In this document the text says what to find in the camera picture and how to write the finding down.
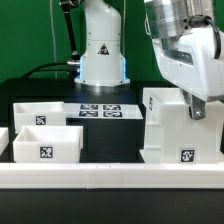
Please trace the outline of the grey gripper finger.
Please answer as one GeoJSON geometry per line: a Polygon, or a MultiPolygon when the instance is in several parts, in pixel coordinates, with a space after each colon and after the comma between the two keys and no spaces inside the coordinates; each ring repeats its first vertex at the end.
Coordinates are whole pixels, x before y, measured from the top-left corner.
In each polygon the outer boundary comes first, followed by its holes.
{"type": "Polygon", "coordinates": [[[185,90],[181,91],[185,104],[189,107],[189,116],[193,120],[201,120],[206,117],[206,103],[196,96],[188,93],[185,90]]]}

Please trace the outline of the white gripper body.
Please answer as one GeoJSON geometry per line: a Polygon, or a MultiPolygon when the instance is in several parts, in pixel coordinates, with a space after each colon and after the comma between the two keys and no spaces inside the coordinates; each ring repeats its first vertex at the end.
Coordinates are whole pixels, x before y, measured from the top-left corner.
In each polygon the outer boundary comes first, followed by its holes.
{"type": "Polygon", "coordinates": [[[218,59],[214,58],[216,43],[211,27],[193,28],[169,50],[162,48],[159,39],[153,39],[162,77],[205,102],[224,99],[224,34],[220,33],[220,37],[218,59]]]}

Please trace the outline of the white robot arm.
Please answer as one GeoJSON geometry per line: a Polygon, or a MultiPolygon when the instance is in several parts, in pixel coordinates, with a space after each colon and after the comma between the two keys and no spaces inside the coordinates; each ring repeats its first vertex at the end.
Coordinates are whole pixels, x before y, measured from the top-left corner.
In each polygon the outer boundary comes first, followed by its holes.
{"type": "MultiPolygon", "coordinates": [[[[75,82],[99,92],[127,85],[120,52],[120,14],[104,0],[80,0],[86,51],[75,82]]],[[[205,104],[224,99],[224,33],[213,20],[212,0],[144,0],[145,29],[163,78],[181,89],[194,120],[205,104]]]]}

